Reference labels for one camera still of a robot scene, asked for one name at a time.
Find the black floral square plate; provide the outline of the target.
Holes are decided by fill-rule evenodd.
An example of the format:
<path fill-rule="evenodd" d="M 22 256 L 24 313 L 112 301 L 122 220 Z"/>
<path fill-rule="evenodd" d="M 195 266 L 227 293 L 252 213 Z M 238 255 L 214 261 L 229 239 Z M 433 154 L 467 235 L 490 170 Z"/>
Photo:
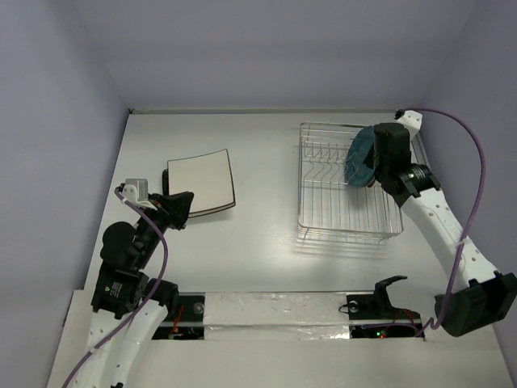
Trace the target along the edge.
<path fill-rule="evenodd" d="M 169 196 L 170 195 L 170 189 L 169 189 L 169 170 L 165 169 L 162 171 L 162 195 L 163 196 Z"/>

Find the teal scalloped plate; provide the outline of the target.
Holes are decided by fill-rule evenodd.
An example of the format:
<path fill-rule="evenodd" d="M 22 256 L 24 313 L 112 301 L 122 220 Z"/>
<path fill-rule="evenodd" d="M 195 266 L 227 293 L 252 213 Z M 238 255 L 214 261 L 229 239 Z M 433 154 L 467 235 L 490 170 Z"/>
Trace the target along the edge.
<path fill-rule="evenodd" d="M 373 151 L 374 127 L 364 127 L 353 139 L 344 163 L 345 180 L 349 186 L 365 188 L 375 182 Z"/>

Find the white square plate black rim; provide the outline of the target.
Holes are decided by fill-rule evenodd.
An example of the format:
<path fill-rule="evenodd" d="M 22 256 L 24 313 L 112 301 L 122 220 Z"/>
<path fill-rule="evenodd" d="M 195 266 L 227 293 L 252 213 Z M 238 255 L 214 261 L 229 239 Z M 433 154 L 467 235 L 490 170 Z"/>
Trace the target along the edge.
<path fill-rule="evenodd" d="M 227 149 L 196 157 L 187 190 L 195 194 L 190 217 L 201 217 L 236 205 L 233 172 Z"/>

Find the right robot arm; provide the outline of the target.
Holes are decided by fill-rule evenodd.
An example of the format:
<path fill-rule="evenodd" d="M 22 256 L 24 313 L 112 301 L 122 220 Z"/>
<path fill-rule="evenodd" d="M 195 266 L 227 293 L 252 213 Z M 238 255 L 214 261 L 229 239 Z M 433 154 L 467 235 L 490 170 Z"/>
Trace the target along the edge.
<path fill-rule="evenodd" d="M 445 293 L 435 296 L 435 315 L 449 335 L 460 337 L 506 317 L 516 298 L 516 276 L 501 273 L 469 239 L 430 167 L 413 162 L 410 143 L 402 124 L 367 126 L 347 159 L 394 199 L 448 272 Z"/>

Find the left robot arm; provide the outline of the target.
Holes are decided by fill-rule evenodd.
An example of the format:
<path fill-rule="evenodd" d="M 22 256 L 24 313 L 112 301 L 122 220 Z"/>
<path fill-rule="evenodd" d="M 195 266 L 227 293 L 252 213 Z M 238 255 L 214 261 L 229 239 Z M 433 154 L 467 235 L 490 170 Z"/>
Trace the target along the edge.
<path fill-rule="evenodd" d="M 193 193 L 149 194 L 130 181 L 114 193 L 139 219 L 118 221 L 103 233 L 86 353 L 65 387 L 128 387 L 155 331 L 179 309 L 179 287 L 163 278 L 165 233 L 185 228 Z"/>

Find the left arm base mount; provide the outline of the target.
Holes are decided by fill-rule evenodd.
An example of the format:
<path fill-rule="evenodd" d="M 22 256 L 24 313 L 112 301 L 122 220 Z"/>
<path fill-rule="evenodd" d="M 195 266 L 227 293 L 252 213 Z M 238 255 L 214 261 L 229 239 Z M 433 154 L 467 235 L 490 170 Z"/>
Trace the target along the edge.
<path fill-rule="evenodd" d="M 205 293 L 156 292 L 129 324 L 136 340 L 202 340 Z"/>

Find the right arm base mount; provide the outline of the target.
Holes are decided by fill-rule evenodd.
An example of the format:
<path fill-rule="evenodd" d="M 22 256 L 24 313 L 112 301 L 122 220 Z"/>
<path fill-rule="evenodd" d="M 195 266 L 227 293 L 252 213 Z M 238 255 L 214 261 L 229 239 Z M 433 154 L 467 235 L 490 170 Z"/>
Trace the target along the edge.
<path fill-rule="evenodd" d="M 352 339 L 385 340 L 421 338 L 422 320 L 418 312 L 392 305 L 387 288 L 406 276 L 391 276 L 375 283 L 373 291 L 349 293 L 338 312 L 349 318 Z"/>

